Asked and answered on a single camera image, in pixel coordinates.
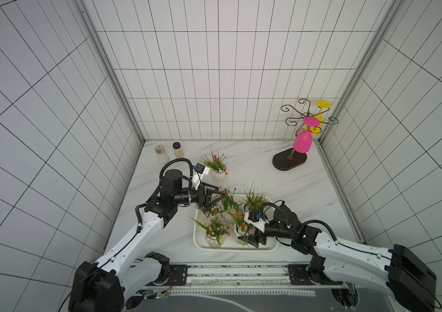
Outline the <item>pink flower white pot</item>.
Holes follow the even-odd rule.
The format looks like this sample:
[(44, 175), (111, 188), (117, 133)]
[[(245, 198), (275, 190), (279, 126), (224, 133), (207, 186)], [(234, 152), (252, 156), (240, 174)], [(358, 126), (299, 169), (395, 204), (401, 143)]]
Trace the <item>pink flower white pot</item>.
[(195, 219), (198, 221), (213, 221), (213, 220), (221, 220), (225, 210), (223, 207), (218, 204), (212, 206), (211, 208), (203, 208), (196, 205), (196, 217)]

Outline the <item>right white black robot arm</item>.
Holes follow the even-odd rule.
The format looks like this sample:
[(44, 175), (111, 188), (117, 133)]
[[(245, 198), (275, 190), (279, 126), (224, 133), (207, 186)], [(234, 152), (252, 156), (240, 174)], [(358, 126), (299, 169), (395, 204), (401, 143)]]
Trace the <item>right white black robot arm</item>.
[(255, 228), (248, 237), (252, 246), (273, 237), (310, 255), (303, 278), (314, 285), (350, 283), (374, 289), (408, 311), (442, 308), (436, 296), (436, 274), (405, 246), (374, 247), (340, 239), (324, 221), (300, 222), (285, 204), (264, 203), (245, 213), (244, 222)]

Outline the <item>white rectangular storage tray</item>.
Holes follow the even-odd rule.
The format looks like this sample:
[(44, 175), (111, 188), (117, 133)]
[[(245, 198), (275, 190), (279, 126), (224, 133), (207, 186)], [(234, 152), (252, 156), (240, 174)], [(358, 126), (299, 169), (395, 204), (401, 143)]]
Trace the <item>white rectangular storage tray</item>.
[(271, 252), (278, 246), (275, 239), (254, 243), (255, 228), (243, 220), (253, 205), (243, 194), (233, 194), (217, 203), (210, 211), (198, 209), (194, 217), (194, 244), (205, 251)]

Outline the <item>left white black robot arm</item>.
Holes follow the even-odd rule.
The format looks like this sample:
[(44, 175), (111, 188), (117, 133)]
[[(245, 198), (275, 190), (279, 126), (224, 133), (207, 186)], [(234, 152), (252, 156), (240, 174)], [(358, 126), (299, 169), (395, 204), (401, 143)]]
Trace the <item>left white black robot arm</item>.
[(137, 262), (145, 247), (172, 220), (179, 207), (196, 204), (210, 209), (225, 197), (219, 187), (202, 182), (209, 168), (189, 159), (166, 163), (152, 195), (135, 208), (137, 223), (107, 253), (76, 270), (73, 286), (62, 306), (68, 311), (122, 311), (127, 300), (149, 283), (166, 283), (170, 276), (168, 257), (150, 252)]

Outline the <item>red flower white pot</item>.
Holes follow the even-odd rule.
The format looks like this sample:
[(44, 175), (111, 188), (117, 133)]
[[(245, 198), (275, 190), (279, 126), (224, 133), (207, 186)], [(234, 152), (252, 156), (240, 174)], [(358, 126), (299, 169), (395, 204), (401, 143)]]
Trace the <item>red flower white pot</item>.
[(223, 192), (226, 195), (222, 199), (223, 213), (229, 219), (238, 220), (243, 212), (240, 203), (235, 200), (234, 193), (230, 188), (225, 188)]

